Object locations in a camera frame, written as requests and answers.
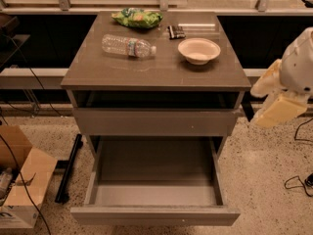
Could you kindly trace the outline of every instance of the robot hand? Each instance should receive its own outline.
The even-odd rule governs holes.
[[[313,27],[306,28],[251,88],[254,97],[265,97],[252,123],[272,127],[307,110],[313,95]]]

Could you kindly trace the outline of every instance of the bowl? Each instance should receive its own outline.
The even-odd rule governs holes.
[[[178,51],[193,65],[205,65],[221,53],[219,46],[204,38],[190,38],[178,45]]]

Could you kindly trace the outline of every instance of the speckled floor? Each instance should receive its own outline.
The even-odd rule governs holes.
[[[222,185],[232,208],[241,215],[230,227],[164,226],[81,226],[71,216],[71,207],[83,204],[93,163],[83,137],[68,187],[70,200],[54,202],[61,174],[53,176],[42,207],[52,234],[312,234],[313,205],[300,188],[287,190],[287,179],[299,175],[304,180],[313,172],[312,143],[294,141],[296,128],[309,118],[300,117],[272,129],[252,126],[240,117],[219,159]],[[67,159],[79,130],[72,117],[6,117],[19,125],[30,142],[58,159]],[[313,122],[303,125],[299,137],[313,140]],[[0,230],[0,234],[47,234],[39,217],[34,229]]]

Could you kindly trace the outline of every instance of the drawer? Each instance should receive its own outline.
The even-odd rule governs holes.
[[[210,138],[102,138],[83,207],[92,225],[232,225]]]
[[[85,135],[111,136],[225,136],[231,135],[240,110],[155,111],[74,109]]]

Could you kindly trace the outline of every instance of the drawer front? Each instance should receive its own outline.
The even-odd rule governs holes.
[[[232,225],[210,138],[127,137],[101,141],[81,224]]]
[[[82,134],[113,136],[230,135],[239,114],[239,110],[227,112],[73,110]]]

